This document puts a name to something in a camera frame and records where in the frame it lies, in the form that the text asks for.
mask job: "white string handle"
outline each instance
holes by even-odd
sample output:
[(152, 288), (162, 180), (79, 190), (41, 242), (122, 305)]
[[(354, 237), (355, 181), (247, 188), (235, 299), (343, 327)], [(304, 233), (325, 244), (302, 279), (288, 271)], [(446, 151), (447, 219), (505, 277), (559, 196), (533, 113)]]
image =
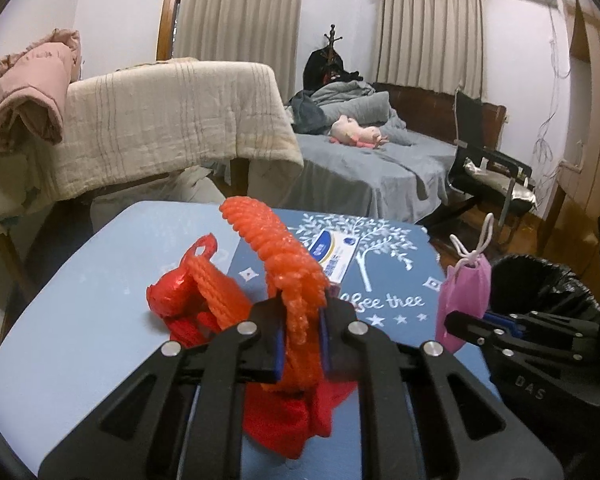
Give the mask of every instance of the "white string handle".
[(478, 260), (478, 256), (480, 256), (491, 243), (491, 236), (493, 236), (493, 213), (489, 213), (484, 219), (482, 231), (480, 232), (480, 239), (478, 240), (478, 246), (475, 248), (475, 251), (467, 251), (466, 247), (456, 235), (451, 235), (449, 237), (451, 243), (458, 252), (458, 256), (460, 256), (458, 263), (456, 263), (456, 272), (458, 272), (458, 269), (460, 269), (462, 266), (475, 265), (476, 261)]

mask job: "stuffed animal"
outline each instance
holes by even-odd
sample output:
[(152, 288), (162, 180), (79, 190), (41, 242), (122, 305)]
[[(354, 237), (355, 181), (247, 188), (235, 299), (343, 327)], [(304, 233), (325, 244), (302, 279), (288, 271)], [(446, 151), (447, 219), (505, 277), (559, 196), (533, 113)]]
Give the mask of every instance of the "stuffed animal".
[(330, 136), (330, 142), (337, 142), (357, 148), (378, 148), (389, 142), (387, 137), (382, 136), (378, 127), (368, 126), (367, 128), (363, 128), (355, 119), (351, 119), (346, 115), (341, 115), (333, 123)]

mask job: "table leg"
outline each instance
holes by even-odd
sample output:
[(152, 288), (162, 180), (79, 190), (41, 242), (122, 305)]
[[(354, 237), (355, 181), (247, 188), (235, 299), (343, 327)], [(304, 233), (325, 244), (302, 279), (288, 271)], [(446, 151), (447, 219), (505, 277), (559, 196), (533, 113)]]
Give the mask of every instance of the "table leg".
[(247, 196), (249, 189), (249, 159), (233, 158), (229, 168), (232, 191), (237, 196)]
[(555, 190), (554, 201), (551, 203), (551, 208), (549, 209), (549, 214), (546, 216), (542, 228), (538, 230), (538, 248), (536, 250), (536, 256), (542, 256), (544, 253), (544, 249), (549, 242), (551, 233), (554, 232), (555, 223), (558, 221), (558, 216), (560, 216), (560, 210), (562, 209), (566, 197), (567, 193), (562, 189), (560, 184), (558, 184), (558, 188)]
[(36, 297), (38, 290), (27, 275), (24, 264), (9, 234), (0, 234), (0, 256), (7, 268), (7, 272), (20, 287), (25, 301), (30, 303)]

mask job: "metal screw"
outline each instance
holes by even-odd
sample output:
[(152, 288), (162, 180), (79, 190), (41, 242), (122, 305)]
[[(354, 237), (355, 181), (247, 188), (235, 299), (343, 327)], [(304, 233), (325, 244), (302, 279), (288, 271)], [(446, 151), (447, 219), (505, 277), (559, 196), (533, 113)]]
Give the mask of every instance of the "metal screw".
[(238, 325), (238, 333), (242, 335), (253, 335), (258, 326), (253, 321), (243, 321)]
[(353, 335), (365, 335), (369, 332), (369, 325), (362, 321), (352, 321), (347, 328)]
[(182, 346), (177, 341), (167, 341), (160, 348), (162, 355), (165, 357), (176, 357), (180, 353), (180, 350), (182, 350)]
[(427, 341), (422, 345), (424, 353), (431, 357), (438, 357), (445, 351), (444, 347), (437, 341)]

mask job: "beige curtain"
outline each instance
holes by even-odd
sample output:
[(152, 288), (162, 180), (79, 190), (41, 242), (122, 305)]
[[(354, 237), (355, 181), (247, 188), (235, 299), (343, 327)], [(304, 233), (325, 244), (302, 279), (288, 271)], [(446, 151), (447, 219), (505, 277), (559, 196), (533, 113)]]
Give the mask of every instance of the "beige curtain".
[(376, 81), (482, 95), (484, 0), (382, 0)]
[(286, 101), (294, 89), (301, 1), (182, 0), (173, 55), (267, 64)]

